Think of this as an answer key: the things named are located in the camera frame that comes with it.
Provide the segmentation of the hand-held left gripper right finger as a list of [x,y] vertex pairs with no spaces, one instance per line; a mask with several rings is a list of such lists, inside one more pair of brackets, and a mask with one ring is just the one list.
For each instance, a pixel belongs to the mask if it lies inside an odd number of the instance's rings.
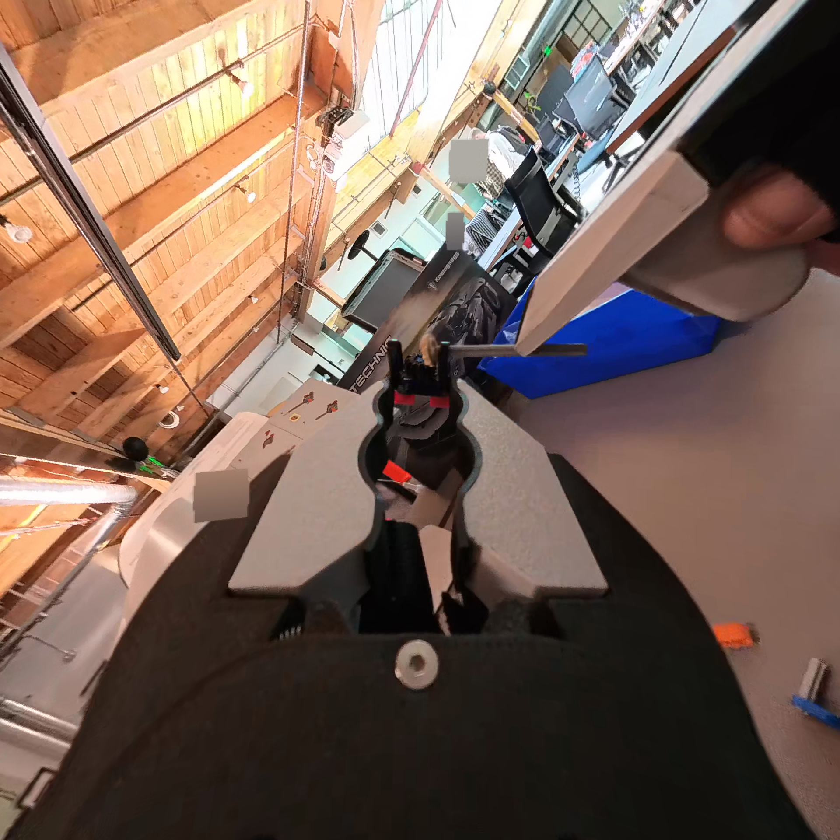
[[453,526],[457,589],[478,599],[604,596],[605,576],[545,448],[471,386],[458,395],[472,467]]

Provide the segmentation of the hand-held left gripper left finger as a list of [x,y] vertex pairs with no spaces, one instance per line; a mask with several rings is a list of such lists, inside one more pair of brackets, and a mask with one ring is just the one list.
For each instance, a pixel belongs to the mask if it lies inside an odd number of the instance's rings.
[[375,476],[386,456],[371,447],[385,430],[380,405],[392,389],[370,388],[291,454],[234,569],[232,595],[361,599],[364,556],[384,523]]

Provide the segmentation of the grey lego axle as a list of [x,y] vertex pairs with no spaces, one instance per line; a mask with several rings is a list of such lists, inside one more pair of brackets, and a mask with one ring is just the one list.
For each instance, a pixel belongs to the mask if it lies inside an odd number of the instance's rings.
[[576,358],[586,356],[583,343],[545,343],[530,353],[520,353],[514,344],[449,344],[448,355],[455,359],[485,358]]

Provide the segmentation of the black lego assembly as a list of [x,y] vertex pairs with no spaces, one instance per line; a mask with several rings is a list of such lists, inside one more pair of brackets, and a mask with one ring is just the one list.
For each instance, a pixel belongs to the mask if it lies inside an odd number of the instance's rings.
[[448,411],[452,407],[454,352],[450,342],[427,333],[421,341],[420,354],[405,355],[395,339],[388,339],[385,347],[389,366],[387,393],[394,406],[414,406],[424,398],[433,409]]

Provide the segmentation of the black lego box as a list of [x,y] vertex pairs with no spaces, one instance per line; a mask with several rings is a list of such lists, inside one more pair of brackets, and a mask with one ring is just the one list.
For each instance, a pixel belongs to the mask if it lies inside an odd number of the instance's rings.
[[489,344],[518,300],[465,251],[442,246],[427,262],[411,290],[392,311],[339,380],[356,394],[389,372],[385,343],[397,340],[405,354],[420,354],[431,333],[452,344]]

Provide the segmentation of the grey lego piece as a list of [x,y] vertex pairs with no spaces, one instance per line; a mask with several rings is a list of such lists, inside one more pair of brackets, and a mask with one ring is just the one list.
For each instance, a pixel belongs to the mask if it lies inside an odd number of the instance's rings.
[[828,665],[818,657],[808,660],[800,685],[800,697],[819,705],[822,700],[823,686],[828,675]]

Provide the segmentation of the blue lego piece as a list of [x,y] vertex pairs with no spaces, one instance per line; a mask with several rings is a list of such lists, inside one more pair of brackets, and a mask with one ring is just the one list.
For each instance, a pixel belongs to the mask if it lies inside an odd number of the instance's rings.
[[839,731],[840,721],[839,716],[834,712],[824,708],[818,702],[815,702],[807,697],[800,695],[791,696],[791,704],[802,714],[808,718],[821,722],[823,725]]

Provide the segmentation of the person's right hand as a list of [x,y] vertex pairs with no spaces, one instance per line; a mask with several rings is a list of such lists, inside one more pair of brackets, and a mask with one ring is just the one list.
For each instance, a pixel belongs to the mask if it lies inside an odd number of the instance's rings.
[[829,245],[826,238],[838,230],[838,215],[795,174],[764,164],[730,195],[721,230],[742,249]]

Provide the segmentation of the black office chair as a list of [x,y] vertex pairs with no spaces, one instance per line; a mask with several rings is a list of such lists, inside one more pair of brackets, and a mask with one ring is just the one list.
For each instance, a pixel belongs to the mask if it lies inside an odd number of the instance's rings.
[[532,245],[541,257],[551,259],[583,222],[581,206],[561,185],[556,192],[536,150],[530,149],[516,171],[506,179]]

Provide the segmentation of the dark grey desk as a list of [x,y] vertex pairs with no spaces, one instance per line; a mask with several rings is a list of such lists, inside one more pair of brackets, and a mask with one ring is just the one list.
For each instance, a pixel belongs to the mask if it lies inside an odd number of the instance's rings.
[[679,24],[605,149],[615,154],[635,134],[647,140],[698,77],[772,1],[702,1]]

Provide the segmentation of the blue plastic bin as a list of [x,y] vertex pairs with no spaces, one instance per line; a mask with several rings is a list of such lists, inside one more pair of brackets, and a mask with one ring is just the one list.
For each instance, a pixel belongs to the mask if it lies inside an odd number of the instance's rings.
[[485,358],[478,369],[529,399],[708,354],[721,320],[615,284],[614,297],[583,311],[548,341],[582,343],[574,357]]

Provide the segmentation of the black round stool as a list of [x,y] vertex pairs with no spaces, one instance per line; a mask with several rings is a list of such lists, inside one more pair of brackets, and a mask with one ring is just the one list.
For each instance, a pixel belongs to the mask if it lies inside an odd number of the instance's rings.
[[369,229],[365,229],[351,244],[348,244],[344,248],[341,257],[339,258],[339,270],[345,261],[352,261],[360,255],[367,256],[374,264],[377,262],[377,255],[373,254],[367,247],[370,237],[371,231]]

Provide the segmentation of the white ceiling device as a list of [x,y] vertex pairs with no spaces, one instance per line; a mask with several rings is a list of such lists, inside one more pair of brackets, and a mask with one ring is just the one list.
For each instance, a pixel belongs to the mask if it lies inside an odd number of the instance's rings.
[[369,123],[370,118],[364,111],[344,106],[330,107],[316,119],[324,141],[336,144],[342,144],[359,132],[366,134]]

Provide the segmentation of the silver duct pipe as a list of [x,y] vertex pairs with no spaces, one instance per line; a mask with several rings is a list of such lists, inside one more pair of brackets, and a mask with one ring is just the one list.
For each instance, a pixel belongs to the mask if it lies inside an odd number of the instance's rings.
[[136,479],[2,477],[1,593],[26,592],[43,574],[55,585],[74,560],[60,556],[81,539],[93,536],[100,520],[115,505],[135,506],[144,485]]

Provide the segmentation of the black ceiling rail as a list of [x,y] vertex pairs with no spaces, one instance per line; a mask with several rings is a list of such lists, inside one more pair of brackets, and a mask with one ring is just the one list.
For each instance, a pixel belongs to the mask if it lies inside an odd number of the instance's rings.
[[80,239],[117,284],[134,314],[170,361],[181,354],[109,227],[77,177],[34,96],[4,46],[1,47],[2,119],[43,183],[76,226]]

